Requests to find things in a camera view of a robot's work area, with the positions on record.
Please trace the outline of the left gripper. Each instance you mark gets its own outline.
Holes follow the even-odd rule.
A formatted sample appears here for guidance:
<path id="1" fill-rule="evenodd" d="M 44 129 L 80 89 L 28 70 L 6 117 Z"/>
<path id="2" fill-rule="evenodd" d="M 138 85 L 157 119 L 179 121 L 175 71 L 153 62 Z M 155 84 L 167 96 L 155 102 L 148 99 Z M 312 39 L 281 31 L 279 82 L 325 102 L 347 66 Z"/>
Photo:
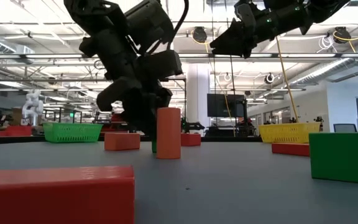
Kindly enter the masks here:
<path id="1" fill-rule="evenodd" d="M 111 111 L 112 103 L 122 101 L 128 106 L 128 123 L 156 139 L 157 110 L 172 98 L 160 81 L 183 73 L 178 54 L 165 50 L 138 56 L 128 42 L 114 40 L 103 44 L 103 65 L 112 84 L 98 94 L 98 108 Z"/>

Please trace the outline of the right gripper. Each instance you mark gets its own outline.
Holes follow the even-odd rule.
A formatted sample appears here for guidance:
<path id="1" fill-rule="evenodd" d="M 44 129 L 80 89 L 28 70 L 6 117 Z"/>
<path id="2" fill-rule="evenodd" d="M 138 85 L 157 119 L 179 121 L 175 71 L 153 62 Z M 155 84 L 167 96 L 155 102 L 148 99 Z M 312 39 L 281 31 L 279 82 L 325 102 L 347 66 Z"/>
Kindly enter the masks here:
<path id="1" fill-rule="evenodd" d="M 310 15 L 301 2 L 265 2 L 259 9 L 253 2 L 234 5 L 239 21 L 233 19 L 229 28 L 210 43 L 215 55 L 236 55 L 249 58 L 256 44 L 300 28 L 307 31 Z"/>

